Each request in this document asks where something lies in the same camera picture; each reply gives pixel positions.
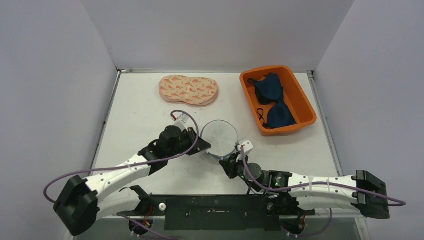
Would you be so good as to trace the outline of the white mesh cylindrical laundry bag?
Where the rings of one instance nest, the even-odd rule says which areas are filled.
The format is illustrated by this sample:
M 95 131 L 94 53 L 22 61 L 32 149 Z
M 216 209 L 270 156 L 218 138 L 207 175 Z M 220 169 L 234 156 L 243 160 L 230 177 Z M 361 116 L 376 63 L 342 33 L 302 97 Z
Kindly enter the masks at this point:
M 212 165 L 218 165 L 220 160 L 233 154 L 236 151 L 235 144 L 240 140 L 236 128 L 222 119 L 208 122 L 201 130 L 200 137 L 211 145 L 202 154 L 202 159 Z

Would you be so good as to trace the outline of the pink carrot-print laundry bag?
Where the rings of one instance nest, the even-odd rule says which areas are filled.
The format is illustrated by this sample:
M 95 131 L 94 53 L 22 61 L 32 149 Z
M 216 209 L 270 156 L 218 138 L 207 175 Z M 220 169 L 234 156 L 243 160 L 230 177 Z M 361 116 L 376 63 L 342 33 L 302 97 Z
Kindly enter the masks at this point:
M 160 96 L 169 103 L 184 103 L 204 107 L 218 97 L 218 83 L 207 77 L 168 75 L 158 84 Z

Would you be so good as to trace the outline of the navy blue bra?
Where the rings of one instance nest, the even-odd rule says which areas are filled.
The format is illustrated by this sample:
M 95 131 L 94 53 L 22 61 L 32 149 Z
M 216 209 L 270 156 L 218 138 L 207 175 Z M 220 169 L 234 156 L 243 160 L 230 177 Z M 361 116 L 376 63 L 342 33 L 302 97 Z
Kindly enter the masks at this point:
M 255 95 L 260 105 L 273 104 L 268 111 L 261 107 L 256 109 L 259 121 L 264 128 L 277 129 L 297 123 L 284 101 L 284 88 L 276 73 L 265 75 L 262 80 L 249 78 L 247 82 L 254 86 Z

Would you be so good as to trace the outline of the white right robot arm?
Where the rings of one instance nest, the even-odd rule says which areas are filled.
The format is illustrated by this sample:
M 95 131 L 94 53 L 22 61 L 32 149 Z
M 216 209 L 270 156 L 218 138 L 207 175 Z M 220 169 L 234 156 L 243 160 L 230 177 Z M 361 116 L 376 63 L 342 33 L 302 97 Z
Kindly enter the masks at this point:
M 386 183 L 365 170 L 339 177 L 263 170 L 256 163 L 248 163 L 248 157 L 240 153 L 219 160 L 219 164 L 229 179 L 240 178 L 256 192 L 281 198 L 282 203 L 277 206 L 277 213 L 281 215 L 315 209 L 347 209 L 367 218 L 390 218 Z

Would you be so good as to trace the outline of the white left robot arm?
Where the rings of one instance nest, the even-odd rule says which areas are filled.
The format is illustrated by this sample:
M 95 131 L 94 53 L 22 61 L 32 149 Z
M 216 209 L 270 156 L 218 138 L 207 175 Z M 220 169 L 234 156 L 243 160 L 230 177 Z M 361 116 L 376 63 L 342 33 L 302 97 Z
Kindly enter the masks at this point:
M 144 215 L 153 209 L 151 196 L 140 186 L 129 184 L 167 166 L 168 160 L 210 149 L 191 127 L 167 126 L 149 145 L 116 166 L 99 174 L 70 178 L 53 209 L 72 236 L 90 229 L 97 220 L 121 212 Z

